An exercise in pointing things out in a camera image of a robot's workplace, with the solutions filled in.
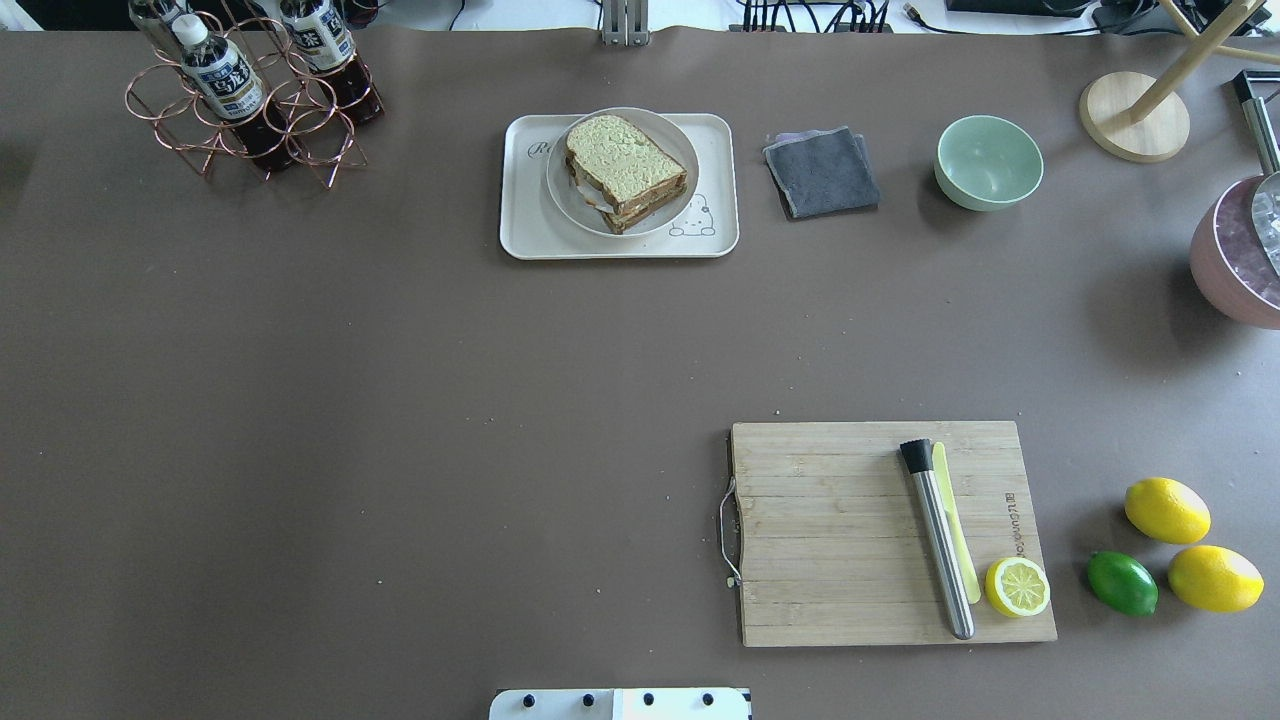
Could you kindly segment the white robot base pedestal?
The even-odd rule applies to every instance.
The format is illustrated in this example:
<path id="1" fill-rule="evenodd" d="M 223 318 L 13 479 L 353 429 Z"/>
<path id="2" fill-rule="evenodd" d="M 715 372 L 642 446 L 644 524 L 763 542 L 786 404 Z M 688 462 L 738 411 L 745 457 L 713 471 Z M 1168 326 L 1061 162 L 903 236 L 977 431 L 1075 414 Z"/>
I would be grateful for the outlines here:
<path id="1" fill-rule="evenodd" d="M 732 687 L 508 689 L 489 719 L 751 719 L 750 691 Z"/>

